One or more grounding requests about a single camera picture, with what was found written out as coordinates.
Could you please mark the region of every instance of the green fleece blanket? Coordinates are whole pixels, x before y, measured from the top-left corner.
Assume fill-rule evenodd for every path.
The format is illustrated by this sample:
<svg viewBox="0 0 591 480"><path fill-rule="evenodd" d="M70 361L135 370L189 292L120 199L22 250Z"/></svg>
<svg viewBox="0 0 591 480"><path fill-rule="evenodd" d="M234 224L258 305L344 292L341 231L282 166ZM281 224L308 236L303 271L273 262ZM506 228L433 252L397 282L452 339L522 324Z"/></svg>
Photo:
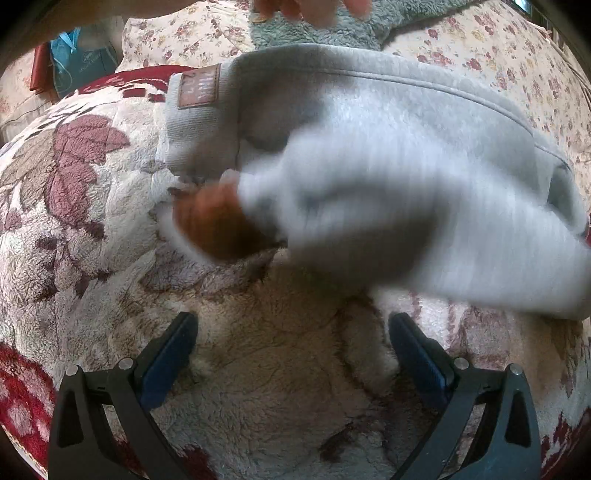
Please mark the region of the green fleece blanket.
<svg viewBox="0 0 591 480"><path fill-rule="evenodd" d="M315 29L306 22L289 22L277 13L267 21L252 21L251 38L257 49L294 43L320 43L381 50L390 32L425 18L440 17L473 0L374 0L365 21L353 18L343 5L332 28Z"/></svg>

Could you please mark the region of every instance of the hand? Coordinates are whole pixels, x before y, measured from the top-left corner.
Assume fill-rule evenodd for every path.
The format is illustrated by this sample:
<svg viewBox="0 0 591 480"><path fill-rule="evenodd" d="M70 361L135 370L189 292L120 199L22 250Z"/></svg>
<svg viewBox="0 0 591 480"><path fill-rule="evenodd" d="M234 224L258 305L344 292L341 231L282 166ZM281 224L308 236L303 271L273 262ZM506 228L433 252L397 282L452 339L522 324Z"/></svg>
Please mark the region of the hand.
<svg viewBox="0 0 591 480"><path fill-rule="evenodd" d="M281 13L290 20L304 18L315 27L330 26L336 15L340 0L255 0L255 8L264 17ZM371 12L372 0L343 0L351 15L357 18L367 17Z"/></svg>
<svg viewBox="0 0 591 480"><path fill-rule="evenodd" d="M177 229L209 258L232 262L273 246L246 218L238 200L238 179L207 184L180 194L173 204Z"/></svg>

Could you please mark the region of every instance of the floral bedsheet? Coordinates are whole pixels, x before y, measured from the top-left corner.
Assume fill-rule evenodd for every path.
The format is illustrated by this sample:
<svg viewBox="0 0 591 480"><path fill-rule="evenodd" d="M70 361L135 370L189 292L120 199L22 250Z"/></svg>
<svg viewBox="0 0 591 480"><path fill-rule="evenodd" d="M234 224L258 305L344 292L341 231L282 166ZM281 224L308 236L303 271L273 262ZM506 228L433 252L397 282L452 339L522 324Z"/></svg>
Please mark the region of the floral bedsheet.
<svg viewBox="0 0 591 480"><path fill-rule="evenodd" d="M211 12L219 3L196 5L165 23L193 21L200 8ZM240 3L231 5L246 15ZM228 18L194 20L186 42L228 40L226 30L240 28ZM166 36L164 46L166 30L147 35L151 22L161 19L140 21L137 30L153 43ZM443 67L506 91L529 108L537 128L557 135L586 194L590 113L564 60L542 37L534 43L534 34L493 0L402 33L387 51L433 63L444 57ZM215 63L240 53L228 42L209 59L185 46L159 62ZM154 57L139 57L141 65L157 51L144 50ZM507 71L520 62L527 69L513 82ZM390 478L433 419L398 375L385 336L388 313L404 311L452 355L482 367L523 365L551 478L591 421L589 321L552 322L388 288L353 294L292 265L285 251L207 268L171 251L154 208L181 186L159 149L167 80L181 70L102 79L0 152L0 425L39 474L47 477L51 415L67 366L110 368L189 310L200 319L196 350L154 418L196 478ZM108 413L122 456L140 471ZM450 468L473 435L471 423Z"/></svg>

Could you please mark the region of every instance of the blue plastic bag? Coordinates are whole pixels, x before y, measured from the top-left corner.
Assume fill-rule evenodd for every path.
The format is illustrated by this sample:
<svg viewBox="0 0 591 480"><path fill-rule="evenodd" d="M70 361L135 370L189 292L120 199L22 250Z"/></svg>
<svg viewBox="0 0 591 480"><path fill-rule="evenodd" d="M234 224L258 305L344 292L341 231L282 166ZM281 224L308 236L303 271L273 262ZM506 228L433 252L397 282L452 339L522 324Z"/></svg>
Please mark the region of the blue plastic bag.
<svg viewBox="0 0 591 480"><path fill-rule="evenodd" d="M77 42L81 28L62 33L50 42L53 83L60 98L94 80L110 75L117 68L113 47L84 51Z"/></svg>

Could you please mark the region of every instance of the ribbed cuff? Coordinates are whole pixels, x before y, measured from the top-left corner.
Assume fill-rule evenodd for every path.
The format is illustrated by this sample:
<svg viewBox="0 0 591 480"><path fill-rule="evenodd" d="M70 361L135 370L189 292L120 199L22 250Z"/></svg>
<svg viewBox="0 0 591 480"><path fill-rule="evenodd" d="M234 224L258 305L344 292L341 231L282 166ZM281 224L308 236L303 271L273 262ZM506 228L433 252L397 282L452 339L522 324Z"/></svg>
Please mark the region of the ribbed cuff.
<svg viewBox="0 0 591 480"><path fill-rule="evenodd" d="M179 109L182 75L173 75L168 84L163 142L166 166L175 175L194 181L217 180L224 171L236 169L239 146L237 68L233 61L221 64L215 102Z"/></svg>

